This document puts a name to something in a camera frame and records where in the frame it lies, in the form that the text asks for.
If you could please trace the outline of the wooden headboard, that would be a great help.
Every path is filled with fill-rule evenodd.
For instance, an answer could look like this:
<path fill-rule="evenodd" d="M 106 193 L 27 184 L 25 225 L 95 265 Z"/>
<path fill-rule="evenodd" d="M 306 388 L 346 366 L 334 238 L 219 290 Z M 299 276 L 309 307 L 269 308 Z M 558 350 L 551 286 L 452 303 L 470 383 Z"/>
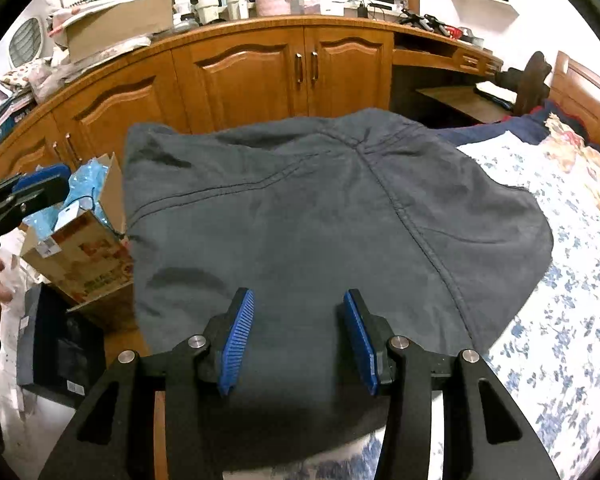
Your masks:
<path fill-rule="evenodd" d="M 559 51 L 550 99 L 564 112 L 577 117 L 588 133 L 588 140 L 600 145 L 600 76 Z"/>

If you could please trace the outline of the black storage box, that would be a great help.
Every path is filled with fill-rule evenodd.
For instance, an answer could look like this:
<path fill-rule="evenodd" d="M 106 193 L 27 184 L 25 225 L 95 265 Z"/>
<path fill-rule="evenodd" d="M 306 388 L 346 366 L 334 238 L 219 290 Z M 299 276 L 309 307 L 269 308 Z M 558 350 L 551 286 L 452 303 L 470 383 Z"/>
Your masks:
<path fill-rule="evenodd" d="M 63 292 L 36 284 L 24 295 L 16 370 L 23 390 L 77 408 L 106 370 L 102 331 Z"/>

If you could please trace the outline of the white fan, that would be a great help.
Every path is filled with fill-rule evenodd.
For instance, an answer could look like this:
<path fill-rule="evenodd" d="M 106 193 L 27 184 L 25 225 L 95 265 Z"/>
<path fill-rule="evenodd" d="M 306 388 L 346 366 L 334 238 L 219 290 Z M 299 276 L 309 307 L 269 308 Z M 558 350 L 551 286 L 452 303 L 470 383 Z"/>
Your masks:
<path fill-rule="evenodd" d="M 11 68 L 49 58 L 53 54 L 54 42 L 48 36 L 49 15 L 32 15 L 25 18 L 9 39 L 8 55 Z"/>

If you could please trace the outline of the black zip jacket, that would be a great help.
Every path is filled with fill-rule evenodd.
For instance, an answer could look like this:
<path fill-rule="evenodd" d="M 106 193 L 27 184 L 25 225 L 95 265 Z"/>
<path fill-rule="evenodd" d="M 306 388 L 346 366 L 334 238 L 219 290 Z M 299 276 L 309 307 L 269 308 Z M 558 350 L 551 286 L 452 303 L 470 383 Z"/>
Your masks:
<path fill-rule="evenodd" d="M 212 134 L 137 124 L 123 194 L 151 351 L 201 332 L 238 288 L 253 291 L 237 386 L 227 411 L 204 420 L 227 470 L 301 460 L 385 423 L 387 401 L 356 369 L 347 290 L 426 350 L 486 351 L 552 261 L 530 192 L 383 110 Z"/>

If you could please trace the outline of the red basket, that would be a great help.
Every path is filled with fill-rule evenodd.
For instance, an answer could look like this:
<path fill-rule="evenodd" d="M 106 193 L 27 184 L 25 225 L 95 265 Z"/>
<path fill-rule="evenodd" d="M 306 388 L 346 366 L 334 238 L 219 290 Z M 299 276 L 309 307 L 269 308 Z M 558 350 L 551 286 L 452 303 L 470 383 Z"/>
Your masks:
<path fill-rule="evenodd" d="M 456 40 L 460 40 L 460 38 L 463 37 L 464 32 L 457 27 L 451 26 L 451 25 L 445 25 L 444 29 L 446 30 L 446 32 L 448 33 L 448 36 L 450 38 L 456 39 Z"/>

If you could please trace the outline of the large cardboard box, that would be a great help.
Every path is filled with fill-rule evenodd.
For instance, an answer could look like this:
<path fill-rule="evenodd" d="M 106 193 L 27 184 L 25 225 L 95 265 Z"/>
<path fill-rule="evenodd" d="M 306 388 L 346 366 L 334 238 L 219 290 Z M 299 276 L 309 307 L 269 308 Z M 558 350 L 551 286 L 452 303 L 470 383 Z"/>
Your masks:
<path fill-rule="evenodd" d="M 124 40 L 168 30 L 173 25 L 172 2 L 128 0 L 76 14 L 64 23 L 70 60 L 82 61 Z"/>

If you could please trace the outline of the cardboard box with blue bags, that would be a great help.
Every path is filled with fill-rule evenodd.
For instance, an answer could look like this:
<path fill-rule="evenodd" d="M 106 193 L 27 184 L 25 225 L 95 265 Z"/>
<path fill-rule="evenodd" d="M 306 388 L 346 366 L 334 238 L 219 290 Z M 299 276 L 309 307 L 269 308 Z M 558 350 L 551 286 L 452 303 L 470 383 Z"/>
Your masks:
<path fill-rule="evenodd" d="M 31 226 L 20 257 L 77 304 L 129 285 L 133 263 L 125 245 L 122 171 L 115 154 L 91 159 L 72 176 L 53 232 Z"/>

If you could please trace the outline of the dark wooden chair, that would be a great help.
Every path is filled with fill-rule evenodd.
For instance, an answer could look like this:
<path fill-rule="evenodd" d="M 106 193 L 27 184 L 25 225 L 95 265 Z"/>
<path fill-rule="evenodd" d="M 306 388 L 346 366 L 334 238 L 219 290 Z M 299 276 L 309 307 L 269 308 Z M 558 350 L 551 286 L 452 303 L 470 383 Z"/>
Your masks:
<path fill-rule="evenodd" d="M 540 106 L 550 94 L 550 87 L 545 83 L 546 77 L 552 71 L 552 66 L 546 62 L 541 51 L 531 55 L 524 70 L 509 67 L 504 72 L 496 73 L 489 84 L 493 87 L 515 93 L 515 99 L 509 101 L 502 96 L 497 96 L 490 88 L 483 89 L 475 85 L 474 92 L 478 96 L 498 104 L 512 116 L 522 116 Z"/>

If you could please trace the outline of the wooden desk cabinet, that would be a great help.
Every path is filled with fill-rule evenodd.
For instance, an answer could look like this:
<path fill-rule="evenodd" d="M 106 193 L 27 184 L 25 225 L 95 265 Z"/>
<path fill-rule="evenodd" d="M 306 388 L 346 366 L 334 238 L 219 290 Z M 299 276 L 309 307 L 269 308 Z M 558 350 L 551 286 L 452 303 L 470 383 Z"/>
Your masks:
<path fill-rule="evenodd" d="M 0 143 L 0 180 L 63 162 L 121 154 L 128 129 L 161 122 L 209 133 L 292 116 L 396 108 L 427 84 L 492 79 L 492 54 L 367 18 L 283 16 L 206 26 L 157 41 L 59 90 Z"/>

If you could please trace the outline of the pink floral beige quilt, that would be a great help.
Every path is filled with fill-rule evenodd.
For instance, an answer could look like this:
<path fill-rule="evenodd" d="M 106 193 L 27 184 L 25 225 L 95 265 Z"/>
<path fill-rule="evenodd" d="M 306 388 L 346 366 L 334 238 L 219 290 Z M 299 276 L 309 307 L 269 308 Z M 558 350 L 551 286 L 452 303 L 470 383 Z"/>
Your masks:
<path fill-rule="evenodd" d="M 600 211 L 600 152 L 586 145 L 582 136 L 555 113 L 548 115 L 544 126 L 548 136 L 540 143 L 540 148 L 545 156 L 554 160 L 566 174 L 573 174 L 593 196 Z"/>

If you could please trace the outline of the blue floral white bedsheet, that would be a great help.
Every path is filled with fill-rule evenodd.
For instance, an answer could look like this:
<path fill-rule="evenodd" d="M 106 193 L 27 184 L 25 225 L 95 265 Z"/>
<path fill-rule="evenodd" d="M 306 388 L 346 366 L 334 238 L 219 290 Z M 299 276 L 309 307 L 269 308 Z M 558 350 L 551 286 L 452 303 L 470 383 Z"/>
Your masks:
<path fill-rule="evenodd" d="M 239 395 L 274 478 L 376 471 L 385 404 L 335 340 L 349 287 L 428 350 L 480 350 L 558 474 L 585 470 L 600 447 L 600 212 L 540 146 L 399 136 L 226 204 L 224 281 L 257 296 Z"/>

